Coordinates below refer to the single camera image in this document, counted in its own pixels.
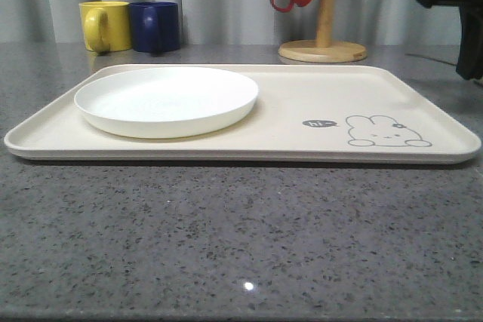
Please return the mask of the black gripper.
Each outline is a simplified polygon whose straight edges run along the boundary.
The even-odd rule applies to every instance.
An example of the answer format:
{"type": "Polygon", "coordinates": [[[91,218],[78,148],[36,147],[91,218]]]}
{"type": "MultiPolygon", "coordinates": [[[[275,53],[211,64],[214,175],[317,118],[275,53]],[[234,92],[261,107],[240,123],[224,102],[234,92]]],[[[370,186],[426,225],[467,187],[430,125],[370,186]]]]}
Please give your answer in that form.
{"type": "Polygon", "coordinates": [[[459,8],[461,23],[460,52],[456,72],[466,80],[482,79],[482,0],[417,0],[425,8],[459,8]]]}

